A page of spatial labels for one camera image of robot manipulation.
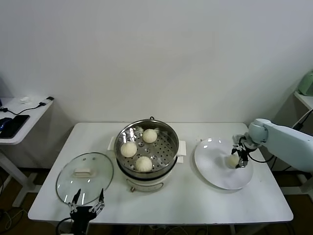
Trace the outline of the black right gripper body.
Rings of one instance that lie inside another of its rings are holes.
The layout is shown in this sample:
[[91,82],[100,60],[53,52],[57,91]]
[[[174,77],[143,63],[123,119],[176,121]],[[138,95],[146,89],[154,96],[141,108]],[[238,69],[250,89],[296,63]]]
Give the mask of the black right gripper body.
[[247,153],[253,152],[257,149],[257,144],[248,139],[240,139],[239,144],[245,148]]

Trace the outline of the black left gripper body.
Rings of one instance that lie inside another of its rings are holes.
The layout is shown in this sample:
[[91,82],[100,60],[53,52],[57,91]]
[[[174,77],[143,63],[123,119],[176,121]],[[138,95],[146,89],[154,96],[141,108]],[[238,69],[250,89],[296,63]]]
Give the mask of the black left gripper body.
[[78,206],[70,212],[74,227],[87,227],[89,222],[96,218],[92,206]]

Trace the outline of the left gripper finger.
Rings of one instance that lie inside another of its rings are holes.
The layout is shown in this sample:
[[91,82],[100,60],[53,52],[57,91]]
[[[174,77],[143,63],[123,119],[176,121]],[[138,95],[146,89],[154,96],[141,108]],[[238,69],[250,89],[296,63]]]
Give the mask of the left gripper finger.
[[74,195],[72,201],[68,202],[68,206],[69,206],[71,212],[74,212],[76,210],[77,202],[78,202],[80,193],[81,193],[81,189],[79,189],[77,191],[77,193]]
[[92,206],[91,209],[89,209],[89,212],[101,212],[105,207],[104,199],[104,189],[102,189],[98,198],[98,202]]

